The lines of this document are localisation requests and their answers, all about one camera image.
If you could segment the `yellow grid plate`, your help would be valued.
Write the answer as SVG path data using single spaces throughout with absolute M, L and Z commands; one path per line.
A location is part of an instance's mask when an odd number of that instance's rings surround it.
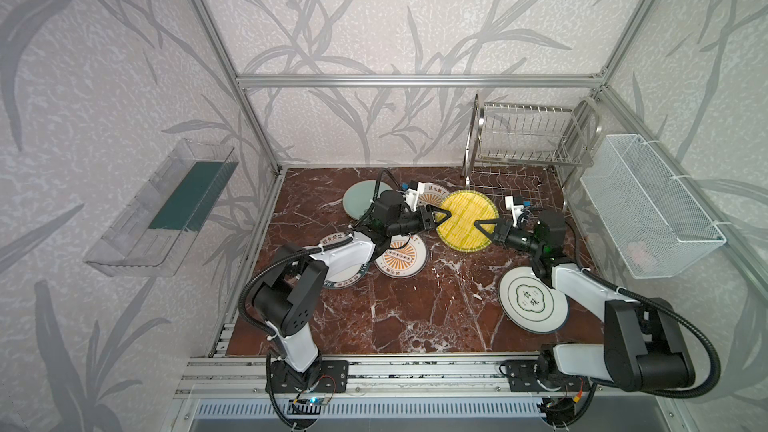
M 479 252 L 491 242 L 480 233 L 474 222 L 480 219 L 499 218 L 493 202 L 484 194 L 473 190 L 451 193 L 440 208 L 452 212 L 452 217 L 437 228 L 440 239 L 446 246 L 459 252 Z

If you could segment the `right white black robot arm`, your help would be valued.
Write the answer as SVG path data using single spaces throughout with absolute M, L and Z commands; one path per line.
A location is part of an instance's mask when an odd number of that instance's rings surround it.
M 600 344 L 556 344 L 540 353 L 540 371 L 583 376 L 626 392 L 693 398 L 720 377 L 720 361 L 709 339 L 660 298 L 647 298 L 579 267 L 564 251 L 569 223 L 545 210 L 533 231 L 509 219 L 477 220 L 475 228 L 493 244 L 522 252 L 522 274 L 548 293 L 579 303 L 603 324 Z

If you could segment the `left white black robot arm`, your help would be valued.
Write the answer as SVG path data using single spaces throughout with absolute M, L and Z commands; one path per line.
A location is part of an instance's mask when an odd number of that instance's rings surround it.
M 389 250 L 394 237 L 435 230 L 452 217 L 448 210 L 419 206 L 418 197 L 416 190 L 381 193 L 343 238 L 314 247 L 286 244 L 244 285 L 240 317 L 277 342 L 292 371 L 305 374 L 320 363 L 309 322 L 331 274 L 357 270 Z

